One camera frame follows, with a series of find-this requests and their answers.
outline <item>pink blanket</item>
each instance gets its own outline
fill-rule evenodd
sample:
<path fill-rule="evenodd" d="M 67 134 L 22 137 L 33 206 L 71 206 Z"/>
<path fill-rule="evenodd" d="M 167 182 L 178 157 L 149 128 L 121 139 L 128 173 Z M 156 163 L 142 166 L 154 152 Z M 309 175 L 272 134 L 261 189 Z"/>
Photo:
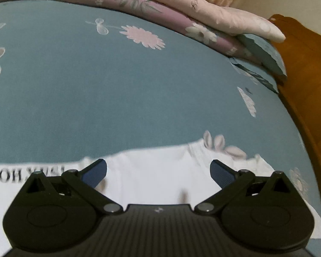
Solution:
<path fill-rule="evenodd" d="M 205 25 L 236 35 L 251 33 L 276 42 L 283 42 L 283 33 L 268 20 L 243 10 L 219 7 L 206 0 L 156 0 Z"/>
<path fill-rule="evenodd" d="M 235 37 L 218 32 L 191 20 L 186 15 L 162 4 L 149 0 L 61 0 L 69 3 L 103 7 L 131 15 L 159 24 L 182 35 L 191 37 L 204 43 L 210 48 L 227 56 L 240 57 L 259 63 L 259 61 Z"/>

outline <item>wooden bed frame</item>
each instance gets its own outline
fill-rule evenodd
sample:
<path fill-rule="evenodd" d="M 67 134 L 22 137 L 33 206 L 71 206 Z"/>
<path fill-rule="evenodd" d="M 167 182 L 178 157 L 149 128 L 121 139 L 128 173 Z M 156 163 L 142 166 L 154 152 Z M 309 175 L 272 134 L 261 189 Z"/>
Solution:
<path fill-rule="evenodd" d="M 287 37 L 273 43 L 288 73 L 286 82 L 278 80 L 280 98 L 301 132 L 321 195 L 321 35 L 290 17 L 270 21 Z"/>

